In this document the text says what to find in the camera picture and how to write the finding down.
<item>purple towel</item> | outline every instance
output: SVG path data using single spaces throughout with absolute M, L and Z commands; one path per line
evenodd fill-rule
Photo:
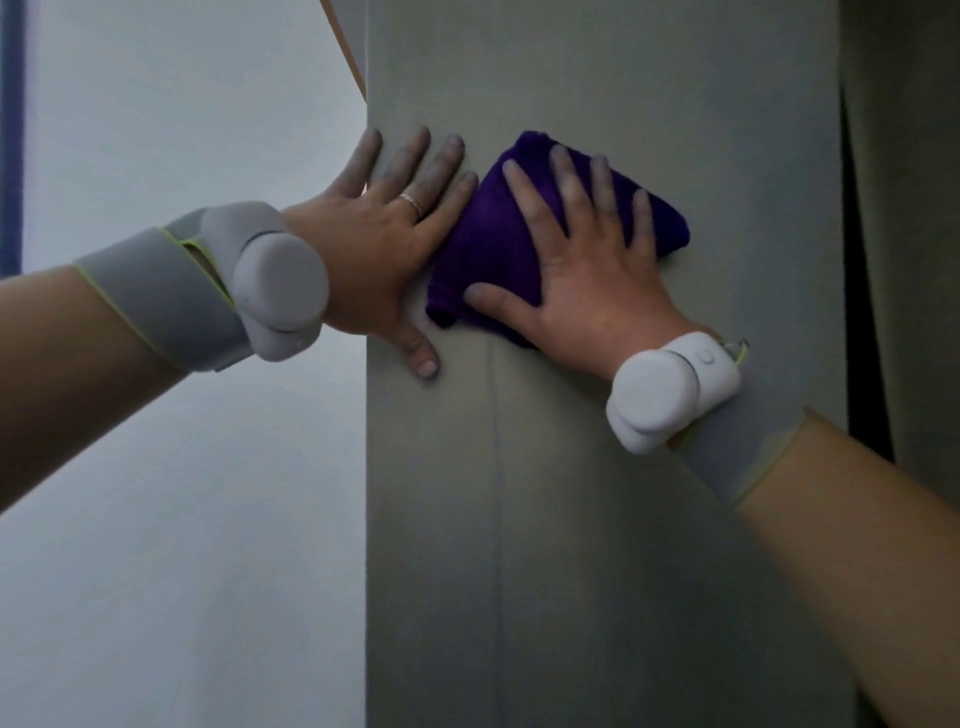
M 524 132 L 513 147 L 500 155 L 473 193 L 463 216 L 437 255 L 437 264 L 430 277 L 426 313 L 438 326 L 449 328 L 462 320 L 502 334 L 521 347 L 532 348 L 530 342 L 513 329 L 477 313 L 464 303 L 464 291 L 472 283 L 495 283 L 531 305 L 542 303 L 537 251 L 503 177 L 503 163 L 515 159 L 523 167 L 566 231 L 564 208 L 548 158 L 556 143 L 545 133 Z M 592 197 L 589 157 L 572 149 L 570 155 L 577 175 Z M 640 185 L 636 182 L 613 172 L 613 190 L 627 245 L 634 236 L 632 202 L 638 189 Z M 658 257 L 673 253 L 690 241 L 686 221 L 677 210 L 652 194 L 650 207 Z

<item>silver ring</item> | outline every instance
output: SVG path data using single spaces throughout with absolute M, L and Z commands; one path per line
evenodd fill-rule
M 408 202 L 408 203 L 410 203 L 412 206 L 414 206 L 414 210 L 417 211 L 417 219 L 418 219 L 418 220 L 422 220 L 422 219 L 423 219 L 423 208 L 420 207 L 420 203 L 419 203 L 419 202 L 417 202 L 416 200 L 414 200 L 414 199 L 413 199 L 410 195 L 408 195 L 406 192 L 400 192 L 400 199 L 401 199 L 401 200 L 405 200 L 406 202 Z

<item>wooden edge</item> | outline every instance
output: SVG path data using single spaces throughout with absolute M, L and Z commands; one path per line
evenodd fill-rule
M 333 29 L 333 35 L 337 38 L 337 42 L 340 43 L 340 50 L 344 52 L 344 58 L 347 59 L 347 65 L 350 68 L 350 73 L 353 74 L 353 80 L 357 83 L 357 88 L 360 89 L 360 95 L 363 96 L 363 100 L 366 101 L 367 86 L 364 84 L 363 76 L 360 74 L 360 66 L 357 65 L 357 61 L 353 57 L 353 53 L 347 44 L 347 37 L 340 27 L 340 21 L 337 20 L 337 13 L 333 11 L 330 0 L 320 0 L 320 4 L 324 8 L 326 19 L 330 23 L 330 28 Z

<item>hand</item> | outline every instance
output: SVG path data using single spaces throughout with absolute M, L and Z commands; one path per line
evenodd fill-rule
M 557 363 L 607 381 L 635 353 L 706 330 L 674 307 L 660 280 L 647 193 L 639 190 L 634 197 L 635 233 L 627 248 L 607 160 L 596 157 L 591 163 L 596 207 L 566 148 L 554 147 L 550 162 L 569 237 L 520 166 L 512 160 L 503 165 L 540 257 L 543 305 L 534 308 L 489 283 L 468 288 L 467 303 L 514 329 Z
M 429 379 L 440 370 L 440 358 L 402 314 L 403 291 L 457 222 L 477 177 L 467 172 L 433 210 L 464 159 L 464 141 L 450 136 L 422 178 L 408 184 L 430 146 L 430 132 L 423 127 L 365 192 L 382 146 L 380 132 L 367 129 L 333 184 L 282 214 L 290 231 L 324 260 L 330 278 L 324 322 L 386 339 L 418 376 Z M 401 192 L 417 201 L 422 219 L 416 207 L 398 197 Z

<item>blue frame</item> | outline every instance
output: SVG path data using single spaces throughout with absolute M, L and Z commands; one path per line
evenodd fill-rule
M 23 270 L 27 0 L 0 5 L 0 279 Z

